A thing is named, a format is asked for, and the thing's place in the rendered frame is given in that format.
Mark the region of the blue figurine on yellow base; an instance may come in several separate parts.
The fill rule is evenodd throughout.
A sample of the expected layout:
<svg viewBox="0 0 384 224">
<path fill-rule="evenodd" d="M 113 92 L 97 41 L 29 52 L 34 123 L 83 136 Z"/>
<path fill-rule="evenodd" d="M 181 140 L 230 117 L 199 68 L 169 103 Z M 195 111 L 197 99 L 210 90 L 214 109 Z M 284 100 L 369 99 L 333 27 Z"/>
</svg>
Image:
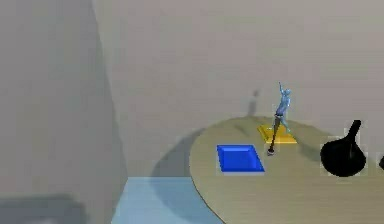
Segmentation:
<svg viewBox="0 0 384 224">
<path fill-rule="evenodd" d="M 284 88 L 282 84 L 279 84 L 279 92 L 280 92 L 280 102 L 275 110 L 275 114 L 281 115 L 280 126 L 276 135 L 275 142 L 277 144 L 296 144 L 297 141 L 291 134 L 291 130 L 289 128 L 288 122 L 286 120 L 286 114 L 290 107 L 291 103 L 291 90 L 288 88 Z M 264 124 L 258 127 L 258 131 L 261 135 L 262 140 L 265 143 L 271 143 L 272 135 L 273 135 L 273 124 L 275 117 L 273 118 L 273 122 L 270 126 Z"/>
</svg>

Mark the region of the blue square tray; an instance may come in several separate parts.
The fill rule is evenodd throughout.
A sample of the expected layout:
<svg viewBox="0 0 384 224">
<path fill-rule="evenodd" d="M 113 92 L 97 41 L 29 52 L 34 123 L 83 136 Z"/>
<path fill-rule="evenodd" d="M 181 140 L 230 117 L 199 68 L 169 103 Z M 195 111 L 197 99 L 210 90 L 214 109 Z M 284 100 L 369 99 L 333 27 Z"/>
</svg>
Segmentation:
<svg viewBox="0 0 384 224">
<path fill-rule="evenodd" d="M 264 173 L 265 168 L 252 144 L 216 146 L 219 168 L 224 173 Z"/>
</svg>

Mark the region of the round beige table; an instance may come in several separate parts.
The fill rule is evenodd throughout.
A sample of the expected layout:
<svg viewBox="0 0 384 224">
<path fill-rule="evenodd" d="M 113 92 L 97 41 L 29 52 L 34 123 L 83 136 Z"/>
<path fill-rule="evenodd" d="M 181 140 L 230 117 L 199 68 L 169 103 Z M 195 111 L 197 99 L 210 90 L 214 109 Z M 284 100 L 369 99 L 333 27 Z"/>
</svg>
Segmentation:
<svg viewBox="0 0 384 224">
<path fill-rule="evenodd" d="M 362 173 L 339 178 L 321 166 L 321 146 L 331 135 L 291 121 L 295 144 L 268 145 L 257 128 L 264 116 L 232 118 L 206 128 L 189 156 L 193 184 L 224 224 L 384 224 L 384 171 L 371 161 Z M 265 172 L 224 174 L 216 147 L 250 144 Z"/>
</svg>

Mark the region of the black round vase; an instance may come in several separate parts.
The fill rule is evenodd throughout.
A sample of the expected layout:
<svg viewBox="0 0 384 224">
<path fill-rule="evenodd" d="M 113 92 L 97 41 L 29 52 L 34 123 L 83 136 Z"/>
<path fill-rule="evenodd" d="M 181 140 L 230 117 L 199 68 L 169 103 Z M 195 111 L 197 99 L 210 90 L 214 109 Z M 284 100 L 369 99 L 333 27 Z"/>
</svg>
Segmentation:
<svg viewBox="0 0 384 224">
<path fill-rule="evenodd" d="M 320 151 L 323 167 L 337 177 L 351 177 L 362 171 L 367 157 L 356 143 L 361 126 L 360 120 L 354 120 L 345 137 L 328 141 Z"/>
</svg>

